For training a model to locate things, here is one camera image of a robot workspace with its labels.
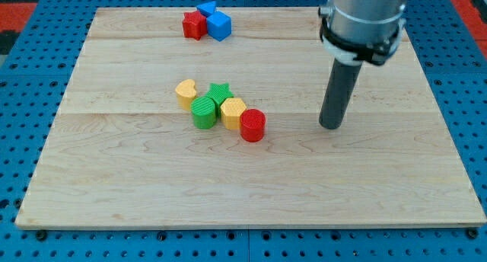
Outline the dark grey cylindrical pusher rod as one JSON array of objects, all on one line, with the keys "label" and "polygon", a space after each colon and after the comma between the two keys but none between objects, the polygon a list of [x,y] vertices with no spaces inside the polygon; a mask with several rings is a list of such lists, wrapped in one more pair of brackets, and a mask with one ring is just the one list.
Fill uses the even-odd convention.
[{"label": "dark grey cylindrical pusher rod", "polygon": [[346,65],[334,60],[320,110],[319,123],[338,129],[344,119],[362,64]]}]

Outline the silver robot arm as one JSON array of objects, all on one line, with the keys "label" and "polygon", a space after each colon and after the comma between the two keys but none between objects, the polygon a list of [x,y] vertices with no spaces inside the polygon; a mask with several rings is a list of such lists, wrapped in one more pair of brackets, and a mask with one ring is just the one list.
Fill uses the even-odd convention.
[{"label": "silver robot arm", "polygon": [[382,66],[399,48],[408,0],[327,0],[319,37],[334,57],[319,123],[341,126],[362,64]]}]

